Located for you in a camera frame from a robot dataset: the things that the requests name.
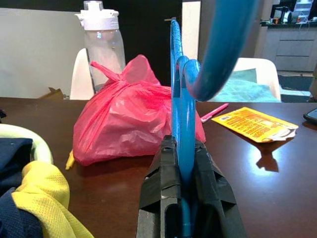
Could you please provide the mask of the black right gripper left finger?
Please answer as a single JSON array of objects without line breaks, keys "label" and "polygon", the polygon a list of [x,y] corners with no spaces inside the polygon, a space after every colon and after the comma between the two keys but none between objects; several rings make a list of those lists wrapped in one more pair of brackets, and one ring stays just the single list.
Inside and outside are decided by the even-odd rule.
[{"label": "black right gripper left finger", "polygon": [[181,178],[176,140],[166,135],[141,186],[136,237],[179,238],[181,235]]}]

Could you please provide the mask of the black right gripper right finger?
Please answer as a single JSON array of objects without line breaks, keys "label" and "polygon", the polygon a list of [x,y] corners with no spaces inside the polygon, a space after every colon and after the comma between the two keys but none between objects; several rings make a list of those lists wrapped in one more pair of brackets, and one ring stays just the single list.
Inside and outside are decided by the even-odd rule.
[{"label": "black right gripper right finger", "polygon": [[245,238],[232,187],[204,143],[195,143],[192,219],[194,238]]}]

